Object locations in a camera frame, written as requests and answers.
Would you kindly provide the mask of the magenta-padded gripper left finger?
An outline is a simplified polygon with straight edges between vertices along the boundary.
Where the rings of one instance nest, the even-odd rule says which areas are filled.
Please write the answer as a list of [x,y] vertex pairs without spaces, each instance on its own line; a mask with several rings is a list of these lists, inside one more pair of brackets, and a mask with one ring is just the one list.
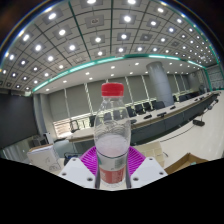
[[100,177],[96,148],[90,148],[79,158],[72,157],[59,173],[59,177],[84,188],[98,188]]

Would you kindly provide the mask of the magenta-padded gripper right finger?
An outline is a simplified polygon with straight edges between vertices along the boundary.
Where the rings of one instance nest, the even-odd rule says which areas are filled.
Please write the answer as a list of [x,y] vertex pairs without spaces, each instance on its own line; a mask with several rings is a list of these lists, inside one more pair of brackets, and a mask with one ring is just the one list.
[[140,188],[167,175],[154,157],[145,157],[137,149],[129,147],[127,157],[126,185]]

